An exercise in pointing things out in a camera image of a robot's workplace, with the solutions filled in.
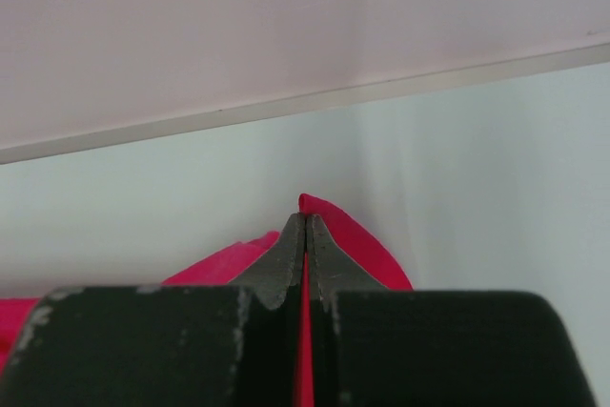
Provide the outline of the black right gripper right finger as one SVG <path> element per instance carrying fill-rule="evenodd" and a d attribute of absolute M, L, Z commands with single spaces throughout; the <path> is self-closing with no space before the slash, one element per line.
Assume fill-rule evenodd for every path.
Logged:
<path fill-rule="evenodd" d="M 306 223 L 318 406 L 592 406 L 570 337 L 543 297 L 396 291 Z"/>

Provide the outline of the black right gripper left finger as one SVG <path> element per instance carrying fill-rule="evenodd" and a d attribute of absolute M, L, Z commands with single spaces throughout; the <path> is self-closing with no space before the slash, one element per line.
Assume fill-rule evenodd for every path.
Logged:
<path fill-rule="evenodd" d="M 5 406 L 289 406 L 305 219 L 220 286 L 63 288 L 30 312 Z"/>

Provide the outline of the pink t shirt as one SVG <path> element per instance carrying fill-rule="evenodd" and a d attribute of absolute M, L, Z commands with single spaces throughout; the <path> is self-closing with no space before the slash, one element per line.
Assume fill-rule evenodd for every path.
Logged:
<path fill-rule="evenodd" d="M 314 384 L 310 281 L 308 252 L 306 249 L 306 223 L 308 218 L 311 216 L 321 217 L 337 246 L 384 286 L 390 289 L 407 290 L 411 284 L 395 258 L 385 247 L 357 221 L 334 204 L 308 194 L 303 194 L 299 198 L 297 214 L 303 215 L 305 219 L 305 245 L 301 278 L 295 391 L 294 400 L 289 406 L 310 406 L 314 402 Z M 225 285 L 238 275 L 241 275 L 248 267 L 269 251 L 279 239 L 282 231 L 271 231 L 260 238 L 248 242 L 234 243 L 160 283 L 146 285 Z M 29 314 L 44 296 L 40 298 L 5 299 L 2 301 L 1 375 Z"/>

